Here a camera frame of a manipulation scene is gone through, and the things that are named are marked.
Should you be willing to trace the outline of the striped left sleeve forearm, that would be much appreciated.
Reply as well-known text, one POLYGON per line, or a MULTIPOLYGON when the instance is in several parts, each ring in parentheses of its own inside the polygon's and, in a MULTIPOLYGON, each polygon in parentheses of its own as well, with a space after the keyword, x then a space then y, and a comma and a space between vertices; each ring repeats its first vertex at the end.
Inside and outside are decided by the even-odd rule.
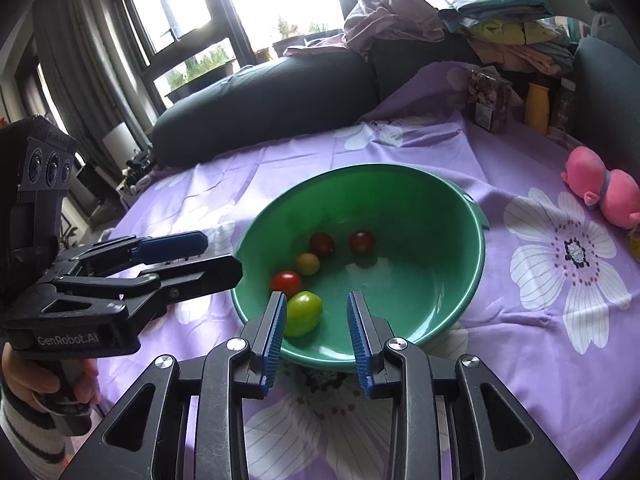
POLYGON ((68 439, 56 430, 48 413, 34 410, 6 386, 2 386, 1 427, 36 479, 61 477, 68 439))

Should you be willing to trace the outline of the person's left hand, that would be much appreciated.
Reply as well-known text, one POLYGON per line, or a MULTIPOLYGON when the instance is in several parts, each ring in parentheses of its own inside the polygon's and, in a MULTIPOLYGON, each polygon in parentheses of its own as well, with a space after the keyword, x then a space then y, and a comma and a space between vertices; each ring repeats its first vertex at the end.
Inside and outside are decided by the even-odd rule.
MULTIPOLYGON (((74 382, 76 399, 81 403, 98 404, 101 393, 96 360, 79 360, 76 364, 81 370, 74 382)), ((14 396, 40 413, 44 409, 36 402, 34 394, 52 394, 60 388, 60 381, 55 374, 35 362, 20 358, 9 344, 3 346, 1 367, 4 382, 14 396)))

